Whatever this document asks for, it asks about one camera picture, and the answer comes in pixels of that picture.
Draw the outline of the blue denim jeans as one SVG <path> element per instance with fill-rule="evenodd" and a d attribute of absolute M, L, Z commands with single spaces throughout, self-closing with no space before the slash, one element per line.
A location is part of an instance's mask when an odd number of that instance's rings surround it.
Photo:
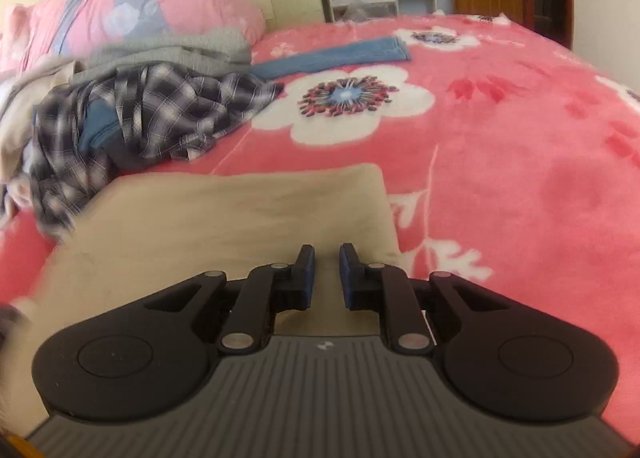
<path fill-rule="evenodd" d="M 250 67 L 260 79 L 278 79 L 295 74 L 314 74 L 347 65 L 409 61 L 405 42 L 395 37 L 353 42 L 346 46 L 285 56 Z M 91 101 L 79 137 L 79 151 L 91 153 L 102 148 L 116 133 L 121 133 L 115 108 L 102 99 Z"/>

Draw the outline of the pink floral quilt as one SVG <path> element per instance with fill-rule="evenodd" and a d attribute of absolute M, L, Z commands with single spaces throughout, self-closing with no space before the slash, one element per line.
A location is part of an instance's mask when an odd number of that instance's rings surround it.
<path fill-rule="evenodd" d="M 235 28 L 250 44 L 266 33 L 250 0 L 40 0 L 1 13 L 1 70 L 19 73 L 53 55 L 82 58 L 105 44 Z"/>

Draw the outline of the beige khaki jacket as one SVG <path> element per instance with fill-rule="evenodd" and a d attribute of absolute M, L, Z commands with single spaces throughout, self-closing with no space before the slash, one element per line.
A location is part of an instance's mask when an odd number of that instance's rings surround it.
<path fill-rule="evenodd" d="M 382 172 L 373 165 L 244 174 L 149 173 L 107 186 L 47 259 L 1 356 L 1 420 L 26 434 L 47 413 L 32 383 L 32 358 L 58 330 L 149 296 L 194 275 L 241 278 L 254 267 L 316 251 L 311 307 L 282 314 L 288 335 L 368 335 L 375 316 L 349 312 L 337 252 L 363 262 L 400 261 Z"/>

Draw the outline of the grey sweater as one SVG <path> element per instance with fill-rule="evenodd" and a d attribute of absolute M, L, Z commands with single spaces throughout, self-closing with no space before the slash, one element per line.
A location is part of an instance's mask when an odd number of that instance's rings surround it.
<path fill-rule="evenodd" d="M 82 62 L 82 70 L 70 83 L 80 85 L 111 75 L 119 68 L 155 63 L 217 77 L 247 72 L 250 62 L 250 43 L 239 30 L 215 28 L 204 35 L 160 35 L 107 44 Z"/>

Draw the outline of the black white plaid shirt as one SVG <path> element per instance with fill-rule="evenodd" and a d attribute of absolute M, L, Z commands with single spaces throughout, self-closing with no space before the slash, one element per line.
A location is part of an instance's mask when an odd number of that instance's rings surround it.
<path fill-rule="evenodd" d="M 3 225 L 29 208 L 43 234 L 59 237 L 119 175 L 197 159 L 283 91 L 252 74 L 170 63 L 94 77 L 78 68 L 40 67 L 1 86 Z"/>

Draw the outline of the red floral bed blanket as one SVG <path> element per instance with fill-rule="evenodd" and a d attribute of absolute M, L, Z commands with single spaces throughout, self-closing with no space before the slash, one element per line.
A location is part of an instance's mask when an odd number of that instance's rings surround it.
<path fill-rule="evenodd" d="M 253 65 L 383 37 L 404 41 L 410 60 L 264 79 L 280 96 L 207 153 L 110 184 L 378 167 L 396 267 L 463 278 L 598 336 L 620 373 L 604 419 L 637 441 L 638 93 L 506 18 L 290 29 L 259 41 Z M 51 237 L 32 210 L 19 215 L 1 242 L 2 287 L 29 277 L 29 304 L 73 230 Z"/>

